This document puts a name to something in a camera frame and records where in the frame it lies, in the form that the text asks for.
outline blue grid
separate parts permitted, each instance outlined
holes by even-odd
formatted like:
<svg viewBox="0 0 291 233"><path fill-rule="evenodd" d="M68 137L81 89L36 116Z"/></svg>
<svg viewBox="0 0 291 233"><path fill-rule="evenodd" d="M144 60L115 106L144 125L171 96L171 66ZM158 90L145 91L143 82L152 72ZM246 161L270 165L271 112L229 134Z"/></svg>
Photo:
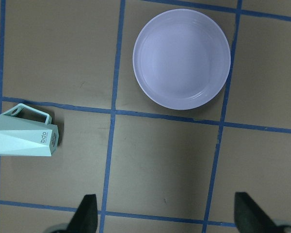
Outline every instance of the blue grid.
<svg viewBox="0 0 291 233"><path fill-rule="evenodd" d="M194 120L193 118L188 118L188 117L170 116L170 115L162 115L162 114L153 114L153 113L144 113L144 112L135 112L135 111L116 109L115 103L116 103L116 96L117 96L117 84L118 84L118 75L119 75L120 57L121 57L122 32L123 32L124 15L125 15L125 0L121 0L121 3L120 3L120 14L119 14L119 23L118 23L116 56L115 56L115 64L114 64L112 107L111 107L111 109L74 106L74 105L69 105L69 104L60 104L60 103L53 103L53 102L36 102L36 101L24 100L24 99L20 99L20 98L12 98L12 97L3 96L2 95L2 86L3 86L5 4L6 4L6 2L5 2L5 0L1 0L1 4L0 4L0 113L2 112L2 102L7 101L7 102L15 102L15 103L21 102L21 103L27 103L27 104L40 105L40 106L53 106L53 107L62 108L62 109L66 109L66 110L74 110L74 111L82 111L82 112L105 113L105 114L111 115L111 124L110 124L109 139L108 139L108 149L107 149L107 160L106 160L106 169L105 169L102 207L101 207L101 211L98 212L100 214L100 217L101 217L100 218L100 231L99 231L100 233L103 233L103 230L104 230L105 216L119 216L119 217L128 217L128 218L140 218L140 219L150 219L150 220L160 220L160 221L201 224L203 227L202 228L203 233L206 232L208 225L223 226L223 227L235 227L234 223L209 221L209 212L210 212L210 206L211 206L212 192L213 192L213 187L214 187L214 182L215 182L215 175L216 175L216 170L217 170L217 163L218 163L218 158L219 158L223 128L224 127L232 127L232 128L241 128L241 129L249 129L249 130L259 130L259 131L290 133L291 134L291 129L258 126L258 125L248 125L248 124L240 124L240 123L233 123L233 122L226 122L225 121L226 107L227 107L227 103L228 103L229 88L230 88L230 83L231 83L231 78L232 78L232 71L233 71L233 65L234 65L234 58L235 58L240 17L241 17L241 15L247 15L247 16L253 16L253 17L274 18L274 19L290 21L290 22L291 22L291 17L263 13L263 12L243 10L242 9L242 0L238 0L236 9L229 8L229 7L201 4L201 3L179 1L179 0L143 0L143 1L171 4L171 5L181 6L181 7L193 7L193 8L207 9L207 10L235 14L235 16L236 16L235 17L236 29L235 29L232 48L231 48L231 68L230 68L230 73L229 73L229 76L228 76L228 79L226 82L226 89L225 89L225 94L224 94L224 101L223 101L220 121ZM148 215L138 215L138 214L118 213L118 212L107 211L106 206L107 206L107 197L108 197L109 176L110 176L110 166L111 166L112 147L113 147L113 134L114 134L116 115L159 118L159 119L166 119L166 120L173 120L173 121L182 121L182 122L190 122L190 123L196 123L196 124L207 124L207 125L219 126L218 136L217 136L218 143L216 144L216 148L215 148L215 155L214 155L213 166L212 166L212 171L211 171L209 192L208 192L207 204L206 204L205 215L204 215L203 220L164 217L164 216L148 216ZM22 203L22 202L5 201L5 200L0 200L0 205L21 206L21 207L27 207L27 208L49 209L49 210L68 211L68 212L75 212L76 211L76 208L71 208L71 207L50 206L50 205Z"/></svg>

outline grid square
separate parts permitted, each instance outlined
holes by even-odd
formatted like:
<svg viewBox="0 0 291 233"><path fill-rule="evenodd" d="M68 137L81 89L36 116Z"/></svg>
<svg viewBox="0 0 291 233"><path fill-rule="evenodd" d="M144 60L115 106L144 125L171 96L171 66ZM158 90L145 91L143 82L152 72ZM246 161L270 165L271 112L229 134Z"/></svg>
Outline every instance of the grid square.
<svg viewBox="0 0 291 233"><path fill-rule="evenodd" d="M0 232L50 233L65 229L74 212L0 205Z"/></svg>
<svg viewBox="0 0 291 233"><path fill-rule="evenodd" d="M291 0L243 0L244 10L259 11L275 15L291 16Z"/></svg>
<svg viewBox="0 0 291 233"><path fill-rule="evenodd" d="M291 128L291 22L241 17L226 121Z"/></svg>
<svg viewBox="0 0 291 233"><path fill-rule="evenodd" d="M201 107L189 111L177 111L156 104L143 93L136 81L132 67L132 52L140 30L156 15L177 8L182 7L136 0L126 2L116 107L122 110L220 120L224 88L214 99ZM232 44L235 14L195 8L193 10L200 11L216 21L225 32L229 44Z"/></svg>
<svg viewBox="0 0 291 233"><path fill-rule="evenodd" d="M208 5L215 5L215 6L225 6L236 8L237 7L237 0L186 0L190 2L196 3L203 3Z"/></svg>
<svg viewBox="0 0 291 233"><path fill-rule="evenodd" d="M106 216L105 233L170 233L170 232L201 232L202 226L192 223L167 222L128 217Z"/></svg>
<svg viewBox="0 0 291 233"><path fill-rule="evenodd" d="M203 219L217 126L117 116L107 210Z"/></svg>
<svg viewBox="0 0 291 233"><path fill-rule="evenodd" d="M239 233L236 227L207 226L207 233Z"/></svg>
<svg viewBox="0 0 291 233"><path fill-rule="evenodd" d="M233 222L237 191L291 222L291 134L224 128L210 220Z"/></svg>
<svg viewBox="0 0 291 233"><path fill-rule="evenodd" d="M119 3L8 1L4 95L110 108Z"/></svg>
<svg viewBox="0 0 291 233"><path fill-rule="evenodd" d="M101 208L110 115L33 107L53 113L62 142L51 157L1 157L0 199L78 207L96 194Z"/></svg>

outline mug handle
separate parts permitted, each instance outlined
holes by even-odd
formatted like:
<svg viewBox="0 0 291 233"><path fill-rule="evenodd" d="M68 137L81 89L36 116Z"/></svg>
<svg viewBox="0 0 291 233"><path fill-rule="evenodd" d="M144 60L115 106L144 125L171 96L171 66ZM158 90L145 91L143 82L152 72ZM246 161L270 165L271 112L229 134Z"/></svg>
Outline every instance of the mug handle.
<svg viewBox="0 0 291 233"><path fill-rule="evenodd" d="M48 125L52 122L52 117L48 114L48 113L45 113L45 112L42 112L40 110L37 110L37 109L34 109L32 107L29 107L23 103L19 103L18 105L16 105L15 107L9 109L8 111L2 113L2 115L6 115L6 116L11 116L11 117L15 117L17 114L19 114L21 112L21 110L23 109L28 109L34 113L37 113L37 114L40 114L40 115L43 115L46 117L46 120L45 120L45 124Z"/></svg>

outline light green pitcher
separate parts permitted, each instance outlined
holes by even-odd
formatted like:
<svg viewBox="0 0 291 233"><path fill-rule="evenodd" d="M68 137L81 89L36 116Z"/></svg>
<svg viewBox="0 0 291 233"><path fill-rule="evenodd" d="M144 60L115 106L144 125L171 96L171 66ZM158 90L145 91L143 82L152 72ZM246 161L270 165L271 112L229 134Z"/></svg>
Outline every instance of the light green pitcher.
<svg viewBox="0 0 291 233"><path fill-rule="evenodd" d="M45 123L15 117L24 108L45 116ZM0 155L51 156L58 143L58 128L51 122L49 114L22 103L2 113Z"/></svg>

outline bowl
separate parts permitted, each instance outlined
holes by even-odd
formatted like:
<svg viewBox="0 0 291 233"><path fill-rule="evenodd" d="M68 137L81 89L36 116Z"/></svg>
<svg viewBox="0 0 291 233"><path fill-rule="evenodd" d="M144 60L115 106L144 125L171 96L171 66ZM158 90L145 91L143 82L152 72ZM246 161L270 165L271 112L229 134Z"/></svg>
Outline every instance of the bowl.
<svg viewBox="0 0 291 233"><path fill-rule="evenodd" d="M211 18L176 9L143 27L132 62L137 82L149 98L166 108L187 110L219 93L231 58L227 39Z"/></svg>

